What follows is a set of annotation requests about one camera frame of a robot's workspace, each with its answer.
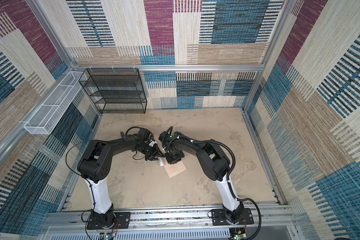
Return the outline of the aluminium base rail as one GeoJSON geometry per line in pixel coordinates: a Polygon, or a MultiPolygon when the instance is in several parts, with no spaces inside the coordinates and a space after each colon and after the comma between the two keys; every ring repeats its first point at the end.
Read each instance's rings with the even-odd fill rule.
{"type": "Polygon", "coordinates": [[[244,203],[243,220],[230,225],[221,205],[116,209],[116,224],[103,229],[89,212],[49,214],[40,240],[302,240],[292,208],[273,202],[244,203]]]}

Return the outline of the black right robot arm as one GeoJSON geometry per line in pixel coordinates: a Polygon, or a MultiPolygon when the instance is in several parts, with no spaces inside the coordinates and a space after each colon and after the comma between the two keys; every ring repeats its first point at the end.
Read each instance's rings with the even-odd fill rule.
{"type": "Polygon", "coordinates": [[[176,164],[185,157],[184,152],[194,155],[204,174],[218,187],[223,200],[223,209],[230,224],[242,221],[244,204],[238,199],[231,173],[235,162],[231,162],[222,148],[227,146],[215,140],[197,141],[180,132],[170,134],[162,132],[159,136],[165,150],[168,164],[176,164]]]}

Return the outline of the pink envelope with flap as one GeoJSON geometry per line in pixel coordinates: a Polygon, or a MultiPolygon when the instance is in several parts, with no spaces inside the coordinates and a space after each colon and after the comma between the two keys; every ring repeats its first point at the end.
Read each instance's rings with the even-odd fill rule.
{"type": "Polygon", "coordinates": [[[169,178],[172,178],[186,170],[185,165],[183,162],[178,162],[176,164],[168,164],[166,160],[164,160],[164,168],[169,176],[169,178]]]}

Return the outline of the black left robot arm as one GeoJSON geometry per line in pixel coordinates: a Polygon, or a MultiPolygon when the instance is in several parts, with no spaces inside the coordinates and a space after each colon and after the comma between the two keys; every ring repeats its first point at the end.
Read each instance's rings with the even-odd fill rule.
{"type": "Polygon", "coordinates": [[[148,129],[131,127],[125,133],[121,132],[120,139],[90,141],[78,163],[77,171],[87,183],[93,204],[89,217],[89,223],[93,226],[110,229],[116,225],[117,217],[109,198],[107,177],[113,157],[127,151],[142,153],[146,161],[164,158],[148,129]]]}

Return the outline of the white glue stick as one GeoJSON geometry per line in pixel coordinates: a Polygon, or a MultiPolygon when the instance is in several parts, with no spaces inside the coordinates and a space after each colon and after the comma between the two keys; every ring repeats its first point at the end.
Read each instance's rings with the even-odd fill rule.
{"type": "Polygon", "coordinates": [[[163,158],[158,158],[158,161],[159,161],[159,164],[160,164],[161,167],[163,167],[165,165],[163,158]]]}

